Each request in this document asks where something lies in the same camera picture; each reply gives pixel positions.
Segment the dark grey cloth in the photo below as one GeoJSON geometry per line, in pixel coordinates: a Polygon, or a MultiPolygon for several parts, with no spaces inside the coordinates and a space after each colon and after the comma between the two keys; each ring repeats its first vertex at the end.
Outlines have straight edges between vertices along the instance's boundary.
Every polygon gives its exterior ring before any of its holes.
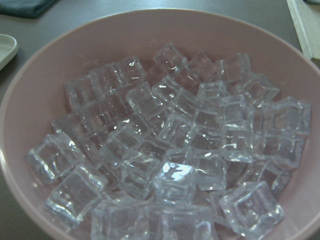
{"type": "Polygon", "coordinates": [[[11,17],[37,18],[56,0],[1,0],[0,13],[11,17]]]}

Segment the cream serving tray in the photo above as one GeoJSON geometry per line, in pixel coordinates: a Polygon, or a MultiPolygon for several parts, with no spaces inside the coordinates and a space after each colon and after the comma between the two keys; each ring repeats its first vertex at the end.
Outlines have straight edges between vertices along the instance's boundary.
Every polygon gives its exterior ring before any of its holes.
{"type": "Polygon", "coordinates": [[[4,67],[16,56],[18,52],[17,40],[7,34],[0,35],[0,70],[2,71],[4,67]]]}

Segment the pink bowl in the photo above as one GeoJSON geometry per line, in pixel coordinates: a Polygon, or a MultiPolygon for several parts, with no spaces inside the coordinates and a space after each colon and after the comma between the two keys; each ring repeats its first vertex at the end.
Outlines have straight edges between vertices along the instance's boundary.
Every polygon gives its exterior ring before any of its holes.
{"type": "Polygon", "coordinates": [[[218,60],[249,53],[255,72],[267,75],[292,96],[312,106],[311,133],[299,168],[279,203],[285,219],[269,240],[305,240],[320,226],[320,71],[279,37],[238,19],[191,10],[139,10],[84,24],[33,55],[9,85],[0,108],[0,166],[29,217],[56,240],[88,240],[88,220],[68,230],[44,208],[52,191],[36,182],[27,152],[52,132],[51,120],[67,112],[63,83],[90,69],[138,56],[145,67],[165,44],[186,57],[204,50],[218,60]]]}

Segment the clear ice cubes pile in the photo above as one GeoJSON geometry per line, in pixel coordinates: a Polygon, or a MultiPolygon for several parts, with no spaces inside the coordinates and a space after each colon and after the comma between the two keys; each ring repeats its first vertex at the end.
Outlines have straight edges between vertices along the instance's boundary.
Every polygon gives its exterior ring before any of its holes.
{"type": "Polygon", "coordinates": [[[167,44],[64,84],[70,112],[26,160],[44,205],[92,240],[216,240],[217,226],[263,239],[311,131],[307,102],[285,97],[246,53],[188,60],[167,44]]]}

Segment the wooden cutting board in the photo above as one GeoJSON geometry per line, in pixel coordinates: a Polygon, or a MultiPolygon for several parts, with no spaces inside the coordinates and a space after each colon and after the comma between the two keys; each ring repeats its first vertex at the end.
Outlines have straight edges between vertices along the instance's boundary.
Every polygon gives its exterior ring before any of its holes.
{"type": "Polygon", "coordinates": [[[287,6],[303,54],[320,59],[320,5],[304,0],[287,0],[287,6]]]}

